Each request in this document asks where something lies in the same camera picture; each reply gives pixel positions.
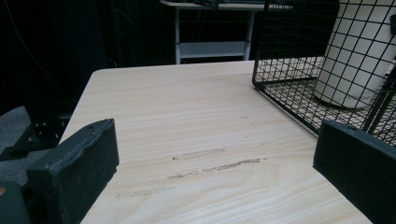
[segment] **wood grain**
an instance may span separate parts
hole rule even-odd
[[[312,168],[317,137],[254,62],[97,71],[63,139],[113,118],[120,166],[83,223],[368,223]]]

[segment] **black foam block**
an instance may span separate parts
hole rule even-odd
[[[48,223],[79,223],[116,173],[113,119],[73,134],[27,169],[28,186],[44,197]]]
[[[396,147],[325,120],[314,168],[374,223],[396,223]]]

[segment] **white container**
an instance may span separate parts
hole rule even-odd
[[[314,90],[320,100],[348,108],[370,103],[396,56],[389,26],[390,16],[396,14],[392,2],[340,0],[327,57]]]

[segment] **black wire grid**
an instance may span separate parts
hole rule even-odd
[[[396,146],[395,0],[267,1],[253,84],[315,133],[331,119]]]

